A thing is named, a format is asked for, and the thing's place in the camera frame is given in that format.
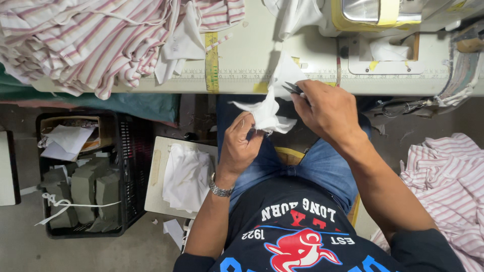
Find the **concrete floor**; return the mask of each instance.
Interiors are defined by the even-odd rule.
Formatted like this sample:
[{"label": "concrete floor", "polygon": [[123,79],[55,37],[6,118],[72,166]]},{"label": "concrete floor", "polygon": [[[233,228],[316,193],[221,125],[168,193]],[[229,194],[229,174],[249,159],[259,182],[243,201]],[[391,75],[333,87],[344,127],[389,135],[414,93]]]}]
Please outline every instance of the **concrete floor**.
[{"label": "concrete floor", "polygon": [[[195,96],[185,102],[182,99],[182,103],[189,105],[194,99]],[[463,132],[483,147],[483,106],[484,98],[472,98],[459,109],[432,119],[400,116],[386,125],[387,136],[373,131],[372,142],[395,171],[399,170],[401,159],[406,161],[410,144],[421,143],[425,137],[439,138],[450,136],[453,132]],[[0,106],[0,126],[14,131],[17,162],[22,162],[17,164],[21,189],[40,182],[34,135],[35,118],[42,112],[53,110]],[[190,114],[181,114],[180,123],[190,120]],[[192,124],[186,123],[179,130],[159,124],[156,133],[181,138],[185,132],[194,130]],[[302,123],[299,126],[294,129],[294,135],[301,134],[296,130],[304,130]],[[273,140],[277,146],[297,150],[303,150],[305,145],[313,141],[312,136],[306,132],[304,136],[293,139],[292,143],[287,138],[292,137],[284,140],[277,136]],[[44,227],[33,226],[43,219],[42,199],[40,192],[37,192],[23,196],[19,205],[0,207],[0,218],[0,265],[3,272],[171,271],[179,255],[175,242],[168,234],[163,234],[163,225],[151,223],[155,218],[160,223],[173,218],[161,214],[147,213],[118,238],[52,240],[46,236]],[[366,237],[367,233],[374,231],[371,222],[362,225],[363,228],[368,227],[359,231],[362,236]]]}]

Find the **graphic t-shirt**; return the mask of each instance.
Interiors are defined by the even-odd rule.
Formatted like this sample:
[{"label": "graphic t-shirt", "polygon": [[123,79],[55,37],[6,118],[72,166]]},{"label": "graphic t-shirt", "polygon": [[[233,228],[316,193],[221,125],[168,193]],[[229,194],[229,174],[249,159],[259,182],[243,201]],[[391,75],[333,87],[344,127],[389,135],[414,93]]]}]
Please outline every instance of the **graphic t-shirt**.
[{"label": "graphic t-shirt", "polygon": [[229,215],[217,259],[184,253],[175,272],[403,272],[465,271],[435,229],[399,231],[391,255],[356,235],[333,197],[297,177],[261,182]]}]

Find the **silver wristwatch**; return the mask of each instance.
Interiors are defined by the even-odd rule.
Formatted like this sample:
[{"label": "silver wristwatch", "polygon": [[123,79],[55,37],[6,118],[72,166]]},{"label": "silver wristwatch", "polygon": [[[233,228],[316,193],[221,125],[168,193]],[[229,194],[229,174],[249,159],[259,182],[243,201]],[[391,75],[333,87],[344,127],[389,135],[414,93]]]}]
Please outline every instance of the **silver wristwatch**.
[{"label": "silver wristwatch", "polygon": [[230,195],[234,192],[235,185],[228,190],[220,189],[219,187],[217,187],[217,185],[215,185],[215,172],[214,172],[210,177],[209,187],[212,193],[216,196],[230,197]]}]

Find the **measuring tape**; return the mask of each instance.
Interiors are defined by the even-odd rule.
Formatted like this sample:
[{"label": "measuring tape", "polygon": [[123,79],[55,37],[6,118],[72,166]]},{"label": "measuring tape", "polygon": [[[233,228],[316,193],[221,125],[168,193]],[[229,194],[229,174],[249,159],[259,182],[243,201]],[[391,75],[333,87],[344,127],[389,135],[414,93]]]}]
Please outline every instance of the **measuring tape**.
[{"label": "measuring tape", "polygon": [[[216,32],[205,33],[205,47],[216,43],[218,35]],[[208,93],[218,93],[218,46],[205,53],[205,83]]]}]

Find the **pink and white striped shirt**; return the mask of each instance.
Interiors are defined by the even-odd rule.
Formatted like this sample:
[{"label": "pink and white striped shirt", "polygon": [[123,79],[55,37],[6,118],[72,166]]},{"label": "pink and white striped shirt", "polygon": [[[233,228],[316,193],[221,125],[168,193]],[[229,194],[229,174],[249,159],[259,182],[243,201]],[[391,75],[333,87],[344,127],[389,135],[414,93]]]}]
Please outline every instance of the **pink and white striped shirt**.
[{"label": "pink and white striped shirt", "polygon": [[[23,83],[50,77],[79,96],[101,99],[114,84],[137,87],[183,18],[186,0],[0,0],[0,61]],[[200,0],[200,32],[243,19],[243,0]]]},{"label": "pink and white striped shirt", "polygon": [[[455,133],[412,145],[400,178],[462,261],[467,272],[484,270],[484,150]],[[381,230],[371,238],[388,249]]]}]

